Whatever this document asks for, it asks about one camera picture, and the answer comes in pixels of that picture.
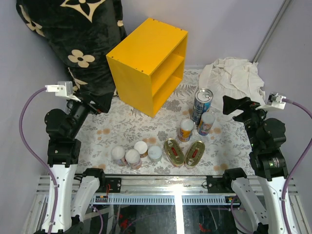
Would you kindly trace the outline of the blue soup can top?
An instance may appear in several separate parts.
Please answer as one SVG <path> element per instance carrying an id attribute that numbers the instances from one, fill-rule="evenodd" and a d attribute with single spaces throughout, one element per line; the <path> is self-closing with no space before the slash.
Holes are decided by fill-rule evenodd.
<path id="1" fill-rule="evenodd" d="M 195 94 L 194 109 L 197 113 L 209 111 L 213 100 L 213 93 L 209 89 L 199 89 Z"/>

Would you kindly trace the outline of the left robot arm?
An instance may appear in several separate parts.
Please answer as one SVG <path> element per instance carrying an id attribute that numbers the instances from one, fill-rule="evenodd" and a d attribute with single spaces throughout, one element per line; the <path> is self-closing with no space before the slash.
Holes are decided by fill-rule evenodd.
<path id="1" fill-rule="evenodd" d="M 49 136 L 47 166 L 50 175 L 48 205 L 39 234 L 81 234 L 84 215 L 95 192 L 106 189 L 102 169 L 88 168 L 82 174 L 79 189 L 72 198 L 81 141 L 76 136 L 89 114 L 98 111 L 83 101 L 67 102 L 69 113 L 53 109 L 45 116 Z"/>

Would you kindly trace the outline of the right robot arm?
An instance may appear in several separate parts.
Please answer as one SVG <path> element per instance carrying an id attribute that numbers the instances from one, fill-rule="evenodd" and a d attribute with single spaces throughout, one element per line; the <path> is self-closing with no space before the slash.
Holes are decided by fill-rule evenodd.
<path id="1" fill-rule="evenodd" d="M 252 147 L 250 164 L 262 188 L 265 204 L 250 188 L 249 179 L 242 168 L 224 172 L 223 189 L 238 196 L 251 220 L 252 234 L 298 233 L 288 194 L 290 176 L 280 151 L 280 146 L 286 141 L 285 124 L 276 118 L 266 117 L 268 111 L 283 110 L 286 98 L 278 93 L 270 94 L 265 105 L 249 97 L 234 99 L 223 96 L 222 99 L 223 114 L 242 111 L 233 119 L 244 124 Z"/>

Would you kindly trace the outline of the tall porridge can plastic lid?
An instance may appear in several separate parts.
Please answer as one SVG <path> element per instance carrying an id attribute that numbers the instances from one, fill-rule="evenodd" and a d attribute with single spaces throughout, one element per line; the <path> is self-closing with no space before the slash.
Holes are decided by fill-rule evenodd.
<path id="1" fill-rule="evenodd" d="M 215 116 L 213 114 L 209 112 L 204 112 L 201 116 L 201 120 L 197 128 L 197 132 L 202 136 L 206 136 L 211 130 L 214 121 L 215 121 Z"/>

